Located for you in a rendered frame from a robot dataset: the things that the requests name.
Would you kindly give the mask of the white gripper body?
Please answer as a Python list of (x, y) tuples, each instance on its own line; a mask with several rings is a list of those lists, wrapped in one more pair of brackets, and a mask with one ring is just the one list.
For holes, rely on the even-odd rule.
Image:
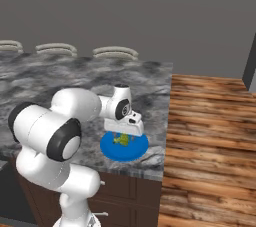
[(125, 122), (116, 122), (111, 119), (105, 119), (104, 129), (106, 131), (124, 133), (138, 137), (142, 136), (144, 133), (144, 125), (142, 121), (140, 121), (138, 124), (131, 124)]

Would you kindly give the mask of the green broccoli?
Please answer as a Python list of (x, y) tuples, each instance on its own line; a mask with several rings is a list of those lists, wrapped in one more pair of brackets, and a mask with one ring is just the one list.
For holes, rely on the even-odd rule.
[(129, 135), (124, 133), (116, 134), (113, 139), (114, 144), (119, 144), (122, 146), (128, 146), (129, 142), (130, 142)]

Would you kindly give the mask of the blue round plate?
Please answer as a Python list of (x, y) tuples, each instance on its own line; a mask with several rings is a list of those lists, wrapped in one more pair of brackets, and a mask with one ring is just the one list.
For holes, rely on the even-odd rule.
[(141, 158), (148, 150), (149, 142), (145, 134), (138, 137), (135, 136), (135, 141), (132, 141), (132, 136), (129, 135), (130, 142), (128, 146), (114, 144), (114, 132), (106, 132), (100, 141), (101, 152), (109, 159), (118, 162), (129, 162)]

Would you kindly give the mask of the dark brown drawer front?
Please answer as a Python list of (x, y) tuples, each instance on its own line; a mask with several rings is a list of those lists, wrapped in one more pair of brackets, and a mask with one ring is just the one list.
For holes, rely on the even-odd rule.
[(97, 193), (97, 197), (114, 200), (125, 200), (138, 205), (158, 207), (160, 204), (162, 183), (154, 180), (100, 173), (105, 182)]

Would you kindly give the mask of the beige bar stool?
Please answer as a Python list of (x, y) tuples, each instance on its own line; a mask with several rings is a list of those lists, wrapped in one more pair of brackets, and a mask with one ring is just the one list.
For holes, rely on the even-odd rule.
[(47, 43), (37, 45), (35, 50), (38, 54), (61, 54), (70, 55), (72, 57), (77, 56), (77, 49), (73, 45), (66, 43)]
[(23, 46), (18, 41), (0, 40), (0, 51), (13, 51), (17, 53), (23, 53)]
[(132, 60), (137, 60), (139, 53), (134, 49), (122, 47), (122, 46), (106, 46), (100, 47), (93, 50), (93, 56), (95, 58), (102, 57), (118, 57), (118, 58), (128, 58)]

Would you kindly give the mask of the dark brown cupboard door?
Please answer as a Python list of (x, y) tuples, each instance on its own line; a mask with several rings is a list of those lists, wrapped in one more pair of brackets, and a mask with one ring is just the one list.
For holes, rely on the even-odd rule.
[(102, 227), (158, 227), (158, 210), (155, 208), (95, 199), (88, 203), (92, 212), (107, 213), (107, 216), (98, 216)]

